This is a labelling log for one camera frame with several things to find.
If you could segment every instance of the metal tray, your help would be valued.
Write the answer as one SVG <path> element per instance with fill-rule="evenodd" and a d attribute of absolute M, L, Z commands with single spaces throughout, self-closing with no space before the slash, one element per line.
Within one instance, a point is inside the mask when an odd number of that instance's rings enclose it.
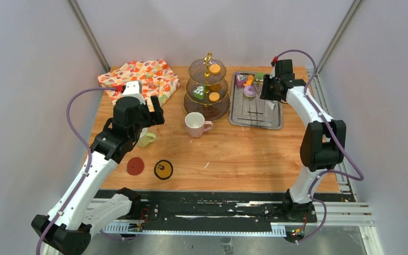
<path fill-rule="evenodd" d="M 232 76 L 231 112 L 229 122 L 237 126 L 252 126 L 256 128 L 279 130 L 283 126 L 282 104 L 274 103 L 273 110 L 260 99 L 260 92 L 256 90 L 255 97 L 249 98 L 243 94 L 243 89 L 237 88 L 237 75 L 255 74 L 248 71 L 237 71 Z"/>

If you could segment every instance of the metal floor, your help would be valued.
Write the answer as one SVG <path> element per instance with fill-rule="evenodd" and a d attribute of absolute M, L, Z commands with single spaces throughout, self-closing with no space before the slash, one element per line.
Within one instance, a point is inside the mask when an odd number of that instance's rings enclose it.
<path fill-rule="evenodd" d="M 310 234 L 315 226 L 307 226 Z M 228 243 L 232 242 L 232 252 Z M 190 254 L 190 255 L 247 255 L 247 254 L 367 254 L 358 227 L 327 226 L 311 239 L 294 246 L 281 237 L 233 237 L 142 235 L 129 242 L 118 242 L 96 235 L 86 255 L 96 254 Z"/>

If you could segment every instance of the floral cloth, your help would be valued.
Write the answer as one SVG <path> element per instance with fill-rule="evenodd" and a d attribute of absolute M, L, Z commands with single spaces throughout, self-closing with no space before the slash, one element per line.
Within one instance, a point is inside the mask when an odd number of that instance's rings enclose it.
<path fill-rule="evenodd" d="M 150 111 L 153 110 L 150 96 L 158 96 L 162 106 L 180 86 L 179 77 L 162 59 L 127 62 L 113 72 L 98 76 L 102 87 L 115 87 L 124 85 L 127 81 L 136 80 L 142 84 L 142 95 L 148 101 Z M 106 90 L 106 92 L 113 105 L 122 95 L 116 91 Z"/>

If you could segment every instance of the pink mug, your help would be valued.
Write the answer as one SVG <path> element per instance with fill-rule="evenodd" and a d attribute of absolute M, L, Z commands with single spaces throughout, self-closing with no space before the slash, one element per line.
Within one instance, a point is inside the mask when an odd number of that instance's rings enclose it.
<path fill-rule="evenodd" d="M 204 132 L 211 130 L 214 127 L 212 121 L 206 121 L 200 113 L 189 113 L 185 117 L 185 125 L 191 137 L 200 137 Z"/>

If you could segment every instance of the white wall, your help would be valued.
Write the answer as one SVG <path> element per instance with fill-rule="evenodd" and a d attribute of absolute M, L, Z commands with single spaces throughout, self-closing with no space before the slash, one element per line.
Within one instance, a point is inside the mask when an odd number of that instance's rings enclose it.
<path fill-rule="evenodd" d="M 84 153 L 66 104 L 102 72 L 66 1 L 0 1 L 0 254 L 34 254 L 30 223 L 61 197 Z M 83 135 L 100 97 L 73 105 Z"/>
<path fill-rule="evenodd" d="M 110 65 L 157 58 L 190 65 L 212 52 L 226 65 L 267 66 L 292 48 L 319 60 L 352 0 L 78 2 Z"/>
<path fill-rule="evenodd" d="M 408 1 L 364 1 L 323 70 L 385 254 L 408 254 Z"/>

